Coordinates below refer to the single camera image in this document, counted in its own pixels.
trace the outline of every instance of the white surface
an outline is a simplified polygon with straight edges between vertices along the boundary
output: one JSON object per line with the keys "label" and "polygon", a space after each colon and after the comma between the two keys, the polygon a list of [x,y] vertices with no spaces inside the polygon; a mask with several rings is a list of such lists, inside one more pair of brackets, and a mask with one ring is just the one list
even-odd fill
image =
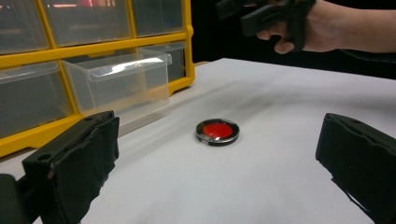
{"label": "white surface", "polygon": [[[119,139],[116,168],[82,223],[373,223],[315,160],[336,113],[396,136],[396,81],[223,59],[196,68],[169,115]],[[204,145],[196,124],[236,122],[238,140]],[[1,173],[23,174],[15,160]]]}

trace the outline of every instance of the human hand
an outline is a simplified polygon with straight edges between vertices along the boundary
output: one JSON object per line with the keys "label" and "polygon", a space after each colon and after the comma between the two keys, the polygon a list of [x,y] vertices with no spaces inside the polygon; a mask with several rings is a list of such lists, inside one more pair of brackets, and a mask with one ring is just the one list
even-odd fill
{"label": "human hand", "polygon": [[[339,6],[324,0],[316,1],[305,20],[303,50],[324,52],[337,48],[341,34],[339,30],[341,21],[337,17],[339,9]],[[280,40],[274,46],[275,52],[285,54],[294,49],[284,21],[277,22],[267,30],[257,33],[257,37],[262,40],[269,40],[272,35],[280,36]]]}

